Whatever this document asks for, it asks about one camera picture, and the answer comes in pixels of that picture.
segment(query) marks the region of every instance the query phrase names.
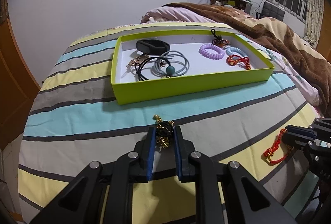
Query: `white tile floor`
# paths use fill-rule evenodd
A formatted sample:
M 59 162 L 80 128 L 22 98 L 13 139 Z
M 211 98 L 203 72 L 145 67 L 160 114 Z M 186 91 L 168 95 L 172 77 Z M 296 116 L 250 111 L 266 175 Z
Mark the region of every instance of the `white tile floor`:
M 3 177 L 6 182 L 12 200 L 15 213 L 21 214 L 19 205 L 19 193 L 17 187 L 17 169 L 19 164 L 19 150 L 23 134 L 17 137 L 12 143 L 9 143 L 2 152 Z M 2 192 L 2 195 L 8 196 L 8 192 Z M 10 200 L 9 197 L 1 197 L 1 200 Z

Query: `brown blanket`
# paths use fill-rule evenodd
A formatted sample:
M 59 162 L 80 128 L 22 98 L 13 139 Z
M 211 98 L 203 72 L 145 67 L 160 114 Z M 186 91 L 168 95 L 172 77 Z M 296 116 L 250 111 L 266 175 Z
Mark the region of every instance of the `brown blanket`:
M 285 23 L 274 18 L 253 19 L 235 9 L 192 3 L 171 3 L 165 6 L 182 7 L 218 23 L 226 23 L 256 43 L 282 54 L 293 68 L 318 89 L 320 110 L 331 117 L 331 65 L 318 52 L 305 45 Z

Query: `screw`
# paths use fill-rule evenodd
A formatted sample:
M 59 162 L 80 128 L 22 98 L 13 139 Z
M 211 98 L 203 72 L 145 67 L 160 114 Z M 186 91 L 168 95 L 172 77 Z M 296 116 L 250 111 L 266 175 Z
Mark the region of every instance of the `screw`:
M 91 161 L 89 166 L 90 166 L 92 169 L 96 169 L 96 168 L 99 167 L 99 165 L 100 165 L 100 163 L 99 163 L 98 161 Z
M 201 157 L 201 153 L 200 153 L 199 151 L 193 151 L 193 152 L 191 153 L 191 156 L 192 156 L 193 158 L 199 159 L 199 158 Z
M 136 153 L 135 151 L 131 151 L 129 152 L 128 154 L 128 157 L 131 158 L 131 159 L 135 159 L 138 157 L 138 153 Z
M 232 167 L 233 169 L 238 169 L 240 166 L 239 162 L 237 161 L 230 161 L 230 167 Z

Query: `striped bed sheet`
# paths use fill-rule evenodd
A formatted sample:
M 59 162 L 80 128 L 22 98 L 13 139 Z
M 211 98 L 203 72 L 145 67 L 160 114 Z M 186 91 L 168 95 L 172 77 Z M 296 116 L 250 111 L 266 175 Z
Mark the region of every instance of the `striped bed sheet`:
M 91 161 L 112 162 L 131 151 L 155 123 L 154 114 L 174 120 L 183 137 L 214 161 L 241 163 L 293 217 L 300 214 L 317 185 L 303 153 L 293 151 L 271 166 L 263 152 L 280 129 L 307 127 L 318 115 L 281 70 L 276 68 L 266 82 L 123 106 L 116 102 L 110 68 L 119 36 L 212 27 L 236 33 L 219 23 L 139 24 L 105 30 L 68 47 L 44 81 L 24 130 L 18 188 L 26 223 Z M 286 150 L 281 147 L 273 158 Z M 221 188 L 220 194 L 225 210 Z M 134 186 L 132 221 L 192 223 L 194 195 L 194 183 L 179 183 L 175 176 L 173 149 L 156 151 L 153 180 Z

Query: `white curtain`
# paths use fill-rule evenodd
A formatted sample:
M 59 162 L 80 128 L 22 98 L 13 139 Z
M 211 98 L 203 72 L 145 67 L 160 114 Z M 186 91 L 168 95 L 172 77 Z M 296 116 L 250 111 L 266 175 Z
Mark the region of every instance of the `white curtain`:
M 322 27 L 324 0 L 308 0 L 305 40 L 316 49 Z

